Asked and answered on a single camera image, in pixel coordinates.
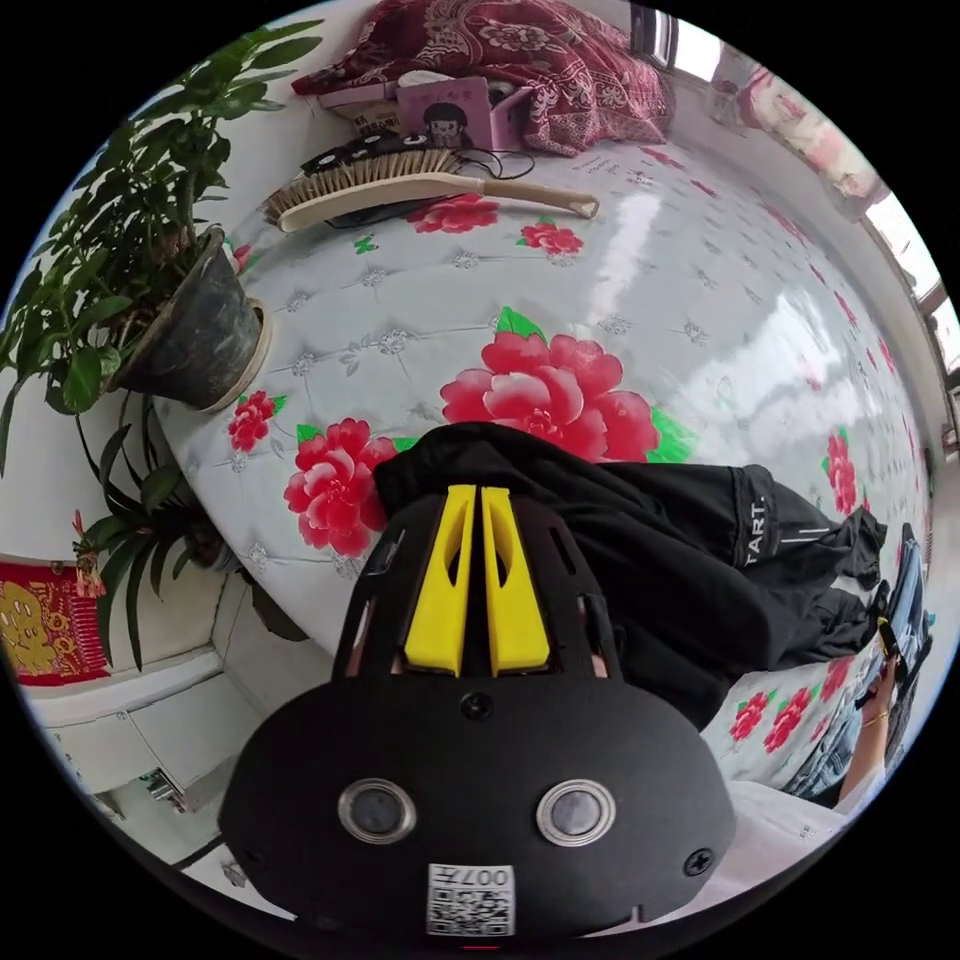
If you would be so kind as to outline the person's right hand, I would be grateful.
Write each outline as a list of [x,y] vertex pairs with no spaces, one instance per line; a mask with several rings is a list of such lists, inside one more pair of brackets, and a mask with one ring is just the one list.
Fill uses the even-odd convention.
[[899,666],[898,658],[887,660],[867,691],[856,701],[864,726],[888,717],[896,693]]

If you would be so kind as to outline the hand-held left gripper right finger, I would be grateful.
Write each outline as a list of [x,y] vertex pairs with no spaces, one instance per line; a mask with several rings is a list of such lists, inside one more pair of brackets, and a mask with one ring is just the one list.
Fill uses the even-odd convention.
[[481,489],[481,525],[492,671],[541,671],[550,645],[507,489]]

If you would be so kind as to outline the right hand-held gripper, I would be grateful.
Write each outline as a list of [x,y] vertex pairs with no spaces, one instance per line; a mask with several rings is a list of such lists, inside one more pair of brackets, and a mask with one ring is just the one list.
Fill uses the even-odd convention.
[[881,581],[872,599],[872,617],[884,660],[895,660],[895,680],[914,673],[914,582]]

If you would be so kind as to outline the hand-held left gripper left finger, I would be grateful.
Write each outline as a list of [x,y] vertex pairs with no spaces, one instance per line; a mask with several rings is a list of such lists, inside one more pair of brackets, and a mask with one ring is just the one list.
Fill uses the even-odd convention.
[[404,644],[407,665],[459,673],[465,647],[476,487],[448,488]]

